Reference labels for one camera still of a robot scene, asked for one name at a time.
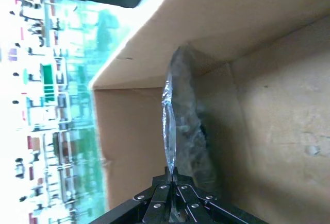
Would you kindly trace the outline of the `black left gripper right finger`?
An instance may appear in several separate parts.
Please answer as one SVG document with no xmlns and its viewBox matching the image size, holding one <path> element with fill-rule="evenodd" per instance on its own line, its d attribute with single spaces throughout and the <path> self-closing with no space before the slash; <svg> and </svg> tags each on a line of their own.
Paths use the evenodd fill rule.
<svg viewBox="0 0 330 224">
<path fill-rule="evenodd" d="M 264 220 L 198 188 L 192 177 L 173 170 L 176 208 L 189 223 L 265 223 Z"/>
</svg>

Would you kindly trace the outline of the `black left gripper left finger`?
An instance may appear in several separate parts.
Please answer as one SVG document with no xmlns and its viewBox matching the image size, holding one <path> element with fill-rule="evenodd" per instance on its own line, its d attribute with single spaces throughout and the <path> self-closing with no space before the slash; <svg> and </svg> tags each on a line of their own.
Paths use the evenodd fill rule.
<svg viewBox="0 0 330 224">
<path fill-rule="evenodd" d="M 172 177 L 167 167 L 152 185 L 97 219 L 92 224 L 167 223 L 171 209 Z"/>
</svg>

